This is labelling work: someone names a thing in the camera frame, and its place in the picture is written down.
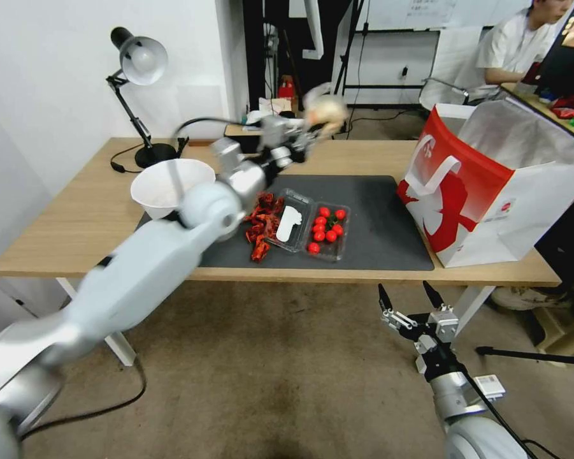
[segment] bag handle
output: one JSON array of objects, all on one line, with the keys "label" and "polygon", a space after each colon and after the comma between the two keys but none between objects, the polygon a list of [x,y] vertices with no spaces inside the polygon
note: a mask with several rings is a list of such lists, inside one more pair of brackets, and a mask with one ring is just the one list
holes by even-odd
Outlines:
[{"label": "bag handle", "polygon": [[425,137],[420,139],[416,148],[414,149],[414,153],[412,155],[412,160],[410,161],[410,167],[408,167],[408,172],[404,177],[404,180],[408,182],[408,185],[414,190],[416,194],[419,196],[426,196],[428,194],[433,194],[440,186],[440,183],[448,175],[448,172],[451,170],[454,172],[458,172],[461,169],[461,162],[455,158],[454,156],[450,155],[447,156],[439,165],[439,167],[435,170],[433,175],[429,178],[427,183],[423,183],[421,179],[415,174],[416,167],[414,167],[414,161],[418,157],[420,151],[429,145],[429,151],[433,149],[435,145],[435,139],[432,135],[427,134]]}]

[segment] shopping bag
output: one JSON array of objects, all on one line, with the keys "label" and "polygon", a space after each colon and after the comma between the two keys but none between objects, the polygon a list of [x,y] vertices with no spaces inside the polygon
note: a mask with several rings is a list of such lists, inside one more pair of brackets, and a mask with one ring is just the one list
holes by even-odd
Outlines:
[{"label": "shopping bag", "polygon": [[574,137],[507,101],[437,104],[398,194],[444,266],[517,261],[574,200]]}]

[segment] black desk mat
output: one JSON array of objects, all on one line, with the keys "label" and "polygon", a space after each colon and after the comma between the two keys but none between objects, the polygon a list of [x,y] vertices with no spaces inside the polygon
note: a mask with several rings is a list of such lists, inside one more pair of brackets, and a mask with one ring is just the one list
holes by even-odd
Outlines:
[{"label": "black desk mat", "polygon": [[[314,201],[346,205],[351,218],[344,257],[336,262],[305,252],[292,254],[271,245],[260,263],[251,261],[253,246],[245,239],[244,223],[229,240],[213,244],[200,266],[224,268],[300,268],[343,270],[431,271],[433,263],[414,220],[396,194],[395,180],[386,175],[282,175],[269,191],[291,188]],[[149,221],[145,213],[138,227]]]}]

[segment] clear plastic tray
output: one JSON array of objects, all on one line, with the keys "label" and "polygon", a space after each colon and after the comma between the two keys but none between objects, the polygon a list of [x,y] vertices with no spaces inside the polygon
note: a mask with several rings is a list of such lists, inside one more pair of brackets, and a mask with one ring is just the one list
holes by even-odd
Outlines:
[{"label": "clear plastic tray", "polygon": [[[276,197],[285,198],[285,207],[294,207],[301,214],[301,225],[295,225],[293,227],[288,241],[282,242],[277,239],[270,238],[269,241],[272,244],[293,253],[305,251],[310,256],[327,261],[338,261],[343,257],[344,250],[346,248],[346,236],[348,235],[350,208],[332,203],[314,202],[307,196],[296,193],[289,188],[282,189]],[[320,252],[318,254],[312,254],[308,252],[308,244],[316,242],[313,239],[312,227],[314,220],[319,216],[320,207],[327,207],[332,214],[334,214],[338,209],[346,211],[346,217],[340,222],[344,229],[344,234],[339,236],[333,243],[329,243],[327,241],[317,242],[317,244],[320,245]]]},{"label": "clear plastic tray", "polygon": [[[320,252],[317,254],[313,254],[308,252],[308,244],[311,242],[316,242],[313,238],[312,234],[312,227],[314,225],[314,220],[319,216],[319,208],[320,207],[327,207],[333,215],[336,210],[344,210],[346,211],[346,216],[343,220],[340,221],[342,225],[342,229],[344,230],[344,234],[342,236],[338,236],[335,242],[317,242],[320,245]],[[344,250],[346,249],[346,236],[348,235],[348,223],[350,221],[350,207],[337,205],[332,203],[326,202],[315,202],[312,206],[312,211],[310,213],[310,219],[308,221],[308,225],[306,227],[306,238],[304,239],[304,243],[302,246],[302,250],[305,250],[306,253],[310,256],[315,258],[321,258],[327,261],[338,261],[341,260],[344,256]]]},{"label": "clear plastic tray", "polygon": [[291,206],[301,214],[301,224],[294,225],[291,229],[291,235],[286,242],[279,241],[275,238],[268,238],[269,241],[289,252],[299,252],[302,249],[302,239],[304,239],[305,230],[310,220],[310,212],[312,211],[313,201],[306,196],[296,193],[292,189],[282,189],[276,198],[285,198],[285,207]]}]

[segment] lamp shade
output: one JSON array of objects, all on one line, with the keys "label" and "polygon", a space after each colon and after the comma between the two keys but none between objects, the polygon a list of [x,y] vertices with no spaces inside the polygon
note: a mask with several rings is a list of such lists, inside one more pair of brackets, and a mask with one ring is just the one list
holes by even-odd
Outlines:
[{"label": "lamp shade", "polygon": [[163,75],[168,66],[168,53],[157,40],[134,36],[124,27],[114,28],[110,39],[119,49],[123,74],[133,84],[150,85]]}]

